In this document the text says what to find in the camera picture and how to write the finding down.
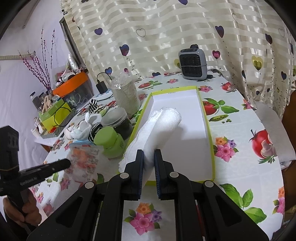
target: curtain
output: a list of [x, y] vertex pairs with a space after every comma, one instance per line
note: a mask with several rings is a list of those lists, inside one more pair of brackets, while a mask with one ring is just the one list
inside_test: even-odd
[[280, 118], [295, 89], [295, 40], [264, 0], [62, 0], [62, 8], [94, 79], [180, 71], [178, 52], [197, 44], [208, 69]]

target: silver screw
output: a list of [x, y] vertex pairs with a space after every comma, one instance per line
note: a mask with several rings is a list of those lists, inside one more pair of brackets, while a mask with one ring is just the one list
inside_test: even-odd
[[126, 179], [126, 178], [129, 177], [129, 174], [126, 173], [126, 172], [123, 172], [123, 173], [120, 174], [120, 177], [121, 177], [122, 179]]
[[208, 188], [212, 188], [214, 186], [214, 183], [211, 182], [211, 181], [206, 181], [205, 186], [208, 187]]
[[94, 183], [93, 182], [87, 182], [84, 186], [87, 189], [91, 189], [94, 186]]
[[177, 172], [171, 172], [170, 173], [170, 176], [171, 177], [178, 177], [179, 176], [179, 173], [177, 173]]

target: orange lid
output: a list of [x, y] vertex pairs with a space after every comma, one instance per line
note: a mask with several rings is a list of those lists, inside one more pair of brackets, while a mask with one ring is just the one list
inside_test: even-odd
[[59, 85], [56, 89], [52, 91], [54, 95], [59, 97], [64, 97], [67, 94], [71, 93], [73, 90], [77, 89], [80, 85], [88, 80], [88, 76], [85, 72], [80, 72], [75, 75], [73, 78], [69, 79], [67, 82]]

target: hand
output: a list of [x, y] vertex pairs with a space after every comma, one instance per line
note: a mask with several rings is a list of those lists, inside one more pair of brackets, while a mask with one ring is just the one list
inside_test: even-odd
[[41, 214], [39, 213], [38, 208], [36, 207], [36, 199], [34, 198], [31, 191], [29, 191], [28, 202], [22, 207], [22, 211], [27, 213], [24, 217], [9, 201], [7, 197], [3, 199], [4, 211], [7, 216], [15, 221], [21, 227], [24, 226], [24, 222], [29, 223], [33, 226], [38, 226], [41, 222]]

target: portable heater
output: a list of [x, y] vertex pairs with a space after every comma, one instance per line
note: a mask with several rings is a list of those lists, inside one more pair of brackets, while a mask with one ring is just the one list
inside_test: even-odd
[[188, 80], [205, 80], [207, 78], [207, 62], [205, 53], [195, 48], [182, 49], [179, 52], [180, 67], [183, 77]]

